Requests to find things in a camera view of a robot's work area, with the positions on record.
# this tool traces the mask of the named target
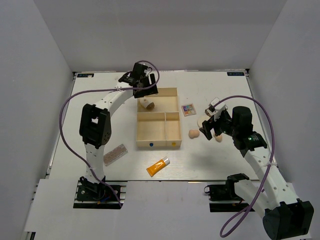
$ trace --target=gray wall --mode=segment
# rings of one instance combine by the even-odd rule
[[[34,0],[73,71],[249,68],[286,0]]]
[[[252,65],[250,85],[270,113],[282,174],[315,208],[310,232],[320,239],[320,1],[285,4]]]
[[[32,0],[0,1],[0,233],[20,239],[72,72]]]

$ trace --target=colorful card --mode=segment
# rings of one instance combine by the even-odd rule
[[[194,107],[194,105],[192,103],[191,104],[182,105],[181,108],[182,108],[183,115],[185,117],[197,114],[196,109],[195,109],[195,107]]]

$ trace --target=orange tube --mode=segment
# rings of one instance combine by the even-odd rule
[[[146,170],[150,174],[150,177],[153,177],[157,172],[163,169],[170,163],[169,158],[164,157],[160,161],[156,162],[152,166],[148,167]]]

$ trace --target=white cap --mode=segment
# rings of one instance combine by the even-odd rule
[[[170,163],[170,159],[167,158],[166,156],[164,158],[162,158],[162,160],[164,161],[166,166]]]

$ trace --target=white table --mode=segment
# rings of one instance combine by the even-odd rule
[[[95,73],[93,78],[77,78],[73,94],[88,89],[112,88],[122,73]],[[223,136],[222,143],[208,141],[203,135],[189,139],[189,129],[197,128],[197,118],[215,97],[250,96],[244,76],[227,76],[226,72],[161,72],[159,87],[177,87],[179,104],[193,103],[197,115],[184,117],[181,109],[182,145],[179,150],[140,150],[136,148],[137,100],[129,99],[111,119],[112,136],[105,153],[124,144],[129,153],[104,169],[108,180],[134,180],[126,183],[122,209],[74,209],[73,202],[85,165],[59,140],[49,179],[38,185],[25,231],[36,232],[34,240],[141,240],[141,239],[222,239],[219,232],[233,212],[210,212],[208,196],[203,193],[205,181],[225,180],[227,176],[245,173],[257,176],[234,147],[232,139]],[[78,96],[68,106],[64,121],[66,140],[82,156],[85,147],[79,136],[84,104],[94,104],[104,93]],[[235,106],[247,106],[253,114],[254,130],[263,133],[255,106],[246,99],[227,102],[230,113]],[[171,164],[153,178],[146,168],[163,156]],[[299,240],[310,235],[290,238]],[[268,240],[261,218],[250,212],[228,240]]]
[[[76,78],[72,94],[89,89],[113,88],[122,72],[95,73],[91,78]],[[257,176],[250,165],[234,147],[232,138],[223,135],[218,143],[213,138],[208,141],[204,135],[195,139],[188,137],[190,129],[198,129],[197,119],[204,115],[208,104],[216,97],[222,99],[231,95],[251,96],[245,76],[228,76],[226,72],[161,71],[158,87],[177,87],[179,105],[193,103],[197,115],[184,117],[181,108],[182,144],[178,150],[150,149],[136,147],[137,99],[130,98],[112,116],[112,135],[106,144],[107,153],[120,144],[128,149],[128,154],[104,168],[109,181],[134,180],[184,180],[215,181],[225,180],[227,176],[244,173],[252,180]],[[67,142],[80,155],[85,155],[85,147],[79,135],[82,108],[85,104],[94,104],[106,95],[104,92],[82,94],[70,101],[63,130]],[[247,106],[251,109],[253,129],[263,135],[261,123],[253,102],[243,98],[226,102],[230,115],[233,107]],[[171,163],[153,178],[146,168],[167,156]],[[79,178],[86,170],[85,164],[58,142],[49,179]]]
[[[221,227],[235,214],[210,212],[207,183],[185,181],[129,181],[120,210],[74,209],[77,181],[40,180],[24,229],[35,232],[34,240],[221,240]],[[255,212],[227,239],[270,240]]]

